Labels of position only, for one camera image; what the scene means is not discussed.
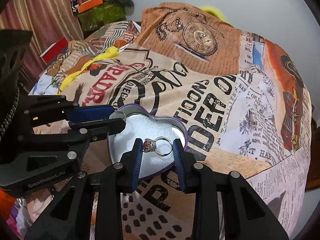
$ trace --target striped curtain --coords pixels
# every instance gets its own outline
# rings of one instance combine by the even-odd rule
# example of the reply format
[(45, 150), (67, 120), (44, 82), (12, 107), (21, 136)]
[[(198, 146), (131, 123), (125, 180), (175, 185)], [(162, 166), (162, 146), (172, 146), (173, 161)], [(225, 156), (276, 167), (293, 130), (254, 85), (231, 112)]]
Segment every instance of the striped curtain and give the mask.
[(46, 68), (39, 57), (52, 43), (83, 40), (69, 0), (10, 0), (0, 14), (0, 29), (31, 30), (33, 37), (24, 57), (20, 82), (30, 90)]

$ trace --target white wall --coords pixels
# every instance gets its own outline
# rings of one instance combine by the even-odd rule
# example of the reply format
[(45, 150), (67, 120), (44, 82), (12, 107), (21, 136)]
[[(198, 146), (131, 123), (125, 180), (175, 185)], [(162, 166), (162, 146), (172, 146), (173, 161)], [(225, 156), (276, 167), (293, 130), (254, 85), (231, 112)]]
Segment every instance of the white wall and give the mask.
[(161, 2), (184, 2), (197, 7), (215, 6), (234, 27), (257, 33), (281, 46), (294, 61), (316, 107), (320, 125), (320, 26), (303, 0), (133, 0), (128, 19), (141, 21), (143, 8)]

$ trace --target silver ring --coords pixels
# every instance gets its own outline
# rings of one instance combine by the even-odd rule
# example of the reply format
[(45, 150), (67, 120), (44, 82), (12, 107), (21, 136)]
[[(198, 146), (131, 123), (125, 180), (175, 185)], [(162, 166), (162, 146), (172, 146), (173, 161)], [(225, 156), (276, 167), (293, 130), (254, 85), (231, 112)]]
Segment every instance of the silver ring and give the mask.
[[(156, 142), (159, 141), (159, 140), (167, 141), (167, 142), (170, 144), (171, 150), (170, 150), (169, 153), (163, 154), (163, 153), (161, 153), (161, 152), (159, 152), (159, 151), (157, 150), (157, 144), (156, 144)], [(164, 156), (169, 155), (169, 154), (172, 152), (172, 143), (171, 143), (171, 141), (170, 141), (168, 138), (163, 137), (163, 136), (160, 136), (160, 137), (156, 138), (155, 140), (146, 138), (146, 139), (144, 140), (144, 143), (143, 143), (143, 152), (145, 152), (145, 153), (155, 152), (155, 153), (158, 154), (159, 156), (164, 157)]]

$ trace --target ring band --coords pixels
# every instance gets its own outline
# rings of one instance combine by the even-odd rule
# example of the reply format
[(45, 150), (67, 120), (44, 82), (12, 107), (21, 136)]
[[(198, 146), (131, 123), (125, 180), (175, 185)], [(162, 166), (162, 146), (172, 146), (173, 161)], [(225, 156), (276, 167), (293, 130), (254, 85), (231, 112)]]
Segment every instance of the ring band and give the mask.
[[(161, 153), (161, 152), (159, 152), (159, 151), (157, 150), (157, 144), (156, 144), (156, 142), (157, 142), (157, 141), (160, 141), (160, 140), (167, 141), (167, 142), (170, 144), (171, 150), (170, 150), (169, 153), (163, 154), (163, 153)], [(159, 156), (164, 157), (164, 156), (169, 155), (169, 154), (172, 152), (172, 143), (171, 143), (171, 141), (170, 141), (168, 138), (163, 137), (163, 136), (160, 136), (160, 137), (156, 138), (155, 140), (146, 138), (146, 139), (144, 140), (144, 143), (143, 143), (143, 152), (145, 152), (145, 153), (155, 152), (155, 153), (158, 154)]]

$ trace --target green container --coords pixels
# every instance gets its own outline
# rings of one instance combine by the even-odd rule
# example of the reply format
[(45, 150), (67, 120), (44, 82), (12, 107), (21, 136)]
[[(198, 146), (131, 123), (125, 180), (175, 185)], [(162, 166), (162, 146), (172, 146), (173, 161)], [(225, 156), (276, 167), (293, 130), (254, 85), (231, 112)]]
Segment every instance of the green container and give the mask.
[(82, 30), (85, 32), (98, 30), (103, 25), (116, 22), (124, 17), (122, 5), (115, 2), (105, 2), (78, 15)]

